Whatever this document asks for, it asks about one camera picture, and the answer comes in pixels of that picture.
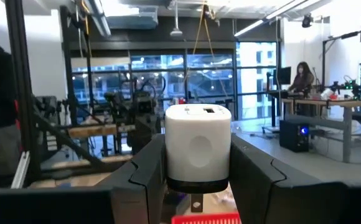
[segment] pillar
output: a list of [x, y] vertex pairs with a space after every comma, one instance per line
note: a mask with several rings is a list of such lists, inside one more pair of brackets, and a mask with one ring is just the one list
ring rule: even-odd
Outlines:
[[[335, 0], [330, 3], [330, 33], [340, 36], [361, 28], [361, 2]], [[337, 39], [326, 54], [326, 85], [343, 82], [344, 76], [358, 79], [360, 74], [360, 34], [348, 39]]]

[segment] ceiling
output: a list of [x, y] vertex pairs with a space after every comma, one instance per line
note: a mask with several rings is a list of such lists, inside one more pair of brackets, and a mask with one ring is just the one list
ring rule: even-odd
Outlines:
[[[156, 4], [158, 16], [173, 16], [173, 2], [170, 6], [159, 5], [158, 0], [112, 0], [121, 3], [140, 3], [143, 7]], [[291, 0], [207, 0], [211, 9], [215, 11], [217, 18], [239, 18], [239, 19], [258, 19], [273, 12], [277, 8], [285, 5]], [[24, 12], [27, 15], [49, 15], [51, 9], [58, 9], [60, 5], [68, 7], [73, 6], [72, 0], [23, 0]], [[199, 17], [201, 13], [202, 0], [178, 0], [179, 16], [181, 17]], [[299, 9], [289, 12], [293, 17], [299, 13]]]

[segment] white wall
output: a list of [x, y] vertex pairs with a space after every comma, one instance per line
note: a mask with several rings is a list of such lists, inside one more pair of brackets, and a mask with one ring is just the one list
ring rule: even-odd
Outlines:
[[[67, 97], [58, 11], [51, 16], [25, 16], [32, 92], [36, 96]], [[6, 9], [0, 0], [0, 46], [11, 51]]]
[[302, 22], [282, 21], [284, 47], [282, 66], [291, 67], [291, 80], [297, 74], [299, 62], [307, 62], [309, 67], [316, 71], [319, 81], [322, 81], [322, 41], [330, 33], [329, 24], [314, 23], [309, 28], [302, 28]]

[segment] computer tower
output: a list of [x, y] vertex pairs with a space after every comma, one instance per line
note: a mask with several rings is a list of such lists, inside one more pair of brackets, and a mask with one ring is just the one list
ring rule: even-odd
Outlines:
[[309, 125], [299, 121], [280, 121], [279, 143], [293, 152], [309, 151]]

